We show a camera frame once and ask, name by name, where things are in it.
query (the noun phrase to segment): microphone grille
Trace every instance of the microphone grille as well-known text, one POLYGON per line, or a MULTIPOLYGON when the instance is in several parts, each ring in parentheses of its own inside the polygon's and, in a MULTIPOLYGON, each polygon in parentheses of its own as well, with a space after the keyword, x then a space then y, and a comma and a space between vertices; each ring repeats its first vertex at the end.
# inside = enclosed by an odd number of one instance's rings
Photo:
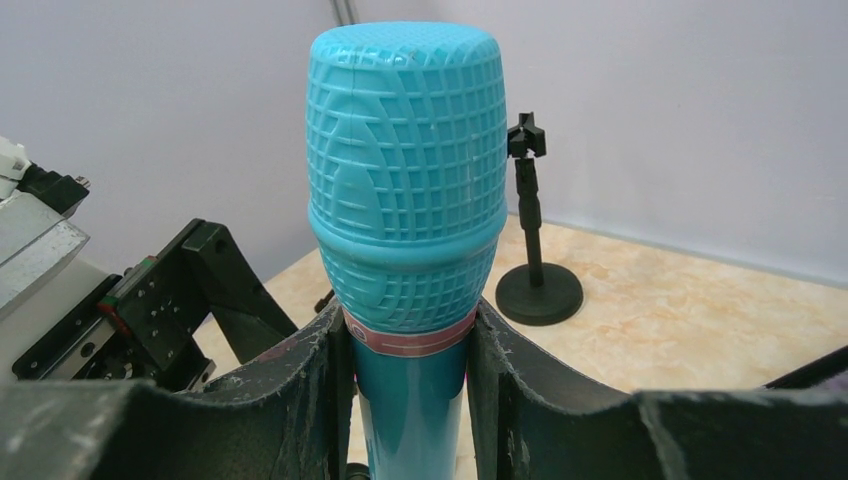
POLYGON ((312 213, 364 243, 462 235, 503 208, 500 50, 462 25, 335 28, 312 46, 312 213))
POLYGON ((389 22, 316 38, 309 219, 352 317, 419 333, 475 307, 506 221, 506 133, 500 49, 488 33, 389 22))

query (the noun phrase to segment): microphone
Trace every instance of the microphone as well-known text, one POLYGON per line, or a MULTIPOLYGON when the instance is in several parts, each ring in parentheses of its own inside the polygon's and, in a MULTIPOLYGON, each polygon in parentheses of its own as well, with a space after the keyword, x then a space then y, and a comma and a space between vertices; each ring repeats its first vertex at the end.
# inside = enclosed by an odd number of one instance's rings
POLYGON ((506 222, 500 49, 449 23, 312 44, 309 222, 354 337, 376 480, 453 478, 467 339, 506 222))

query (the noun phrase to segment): black microphone stand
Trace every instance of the black microphone stand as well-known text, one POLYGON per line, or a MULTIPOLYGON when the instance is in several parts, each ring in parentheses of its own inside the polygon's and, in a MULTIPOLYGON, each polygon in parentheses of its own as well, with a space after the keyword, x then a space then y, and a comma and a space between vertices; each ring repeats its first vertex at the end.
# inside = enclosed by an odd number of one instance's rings
POLYGON ((518 126, 507 132, 507 144, 509 156, 515 159, 518 217, 527 244, 527 264, 501 278, 495 301, 501 313, 514 322, 553 325, 577 313, 583 303, 583 287, 567 268, 542 262, 542 212, 534 159, 547 151, 545 131, 536 127, 532 112, 519 114, 518 126))

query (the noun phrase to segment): marble countertop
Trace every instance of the marble countertop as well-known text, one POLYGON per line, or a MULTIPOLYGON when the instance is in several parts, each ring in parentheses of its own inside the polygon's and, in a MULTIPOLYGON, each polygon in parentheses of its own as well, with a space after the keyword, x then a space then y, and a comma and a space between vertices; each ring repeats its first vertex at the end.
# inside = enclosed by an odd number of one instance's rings
MULTIPOLYGON (((550 327, 510 324, 585 375, 623 391, 748 389, 848 344, 848 291, 546 224, 544 261, 567 266, 585 300, 550 327)), ((483 296, 494 304, 498 280, 526 262, 524 234, 510 216, 483 296)), ((266 287, 303 327, 330 289, 313 251, 266 287)), ((214 322, 195 338, 217 364, 238 362, 214 322)), ((468 404, 457 448, 457 480, 476 479, 468 404)), ((350 462, 367 463, 358 402, 350 462)))

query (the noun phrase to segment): screw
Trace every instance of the screw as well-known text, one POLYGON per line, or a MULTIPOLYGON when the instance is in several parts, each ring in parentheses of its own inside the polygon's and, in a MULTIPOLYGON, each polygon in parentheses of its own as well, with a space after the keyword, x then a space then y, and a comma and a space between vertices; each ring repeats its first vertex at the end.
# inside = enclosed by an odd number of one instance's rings
POLYGON ((82 185, 84 188, 88 188, 91 186, 91 182, 88 181, 88 179, 85 177, 77 177, 74 179, 74 181, 82 185))

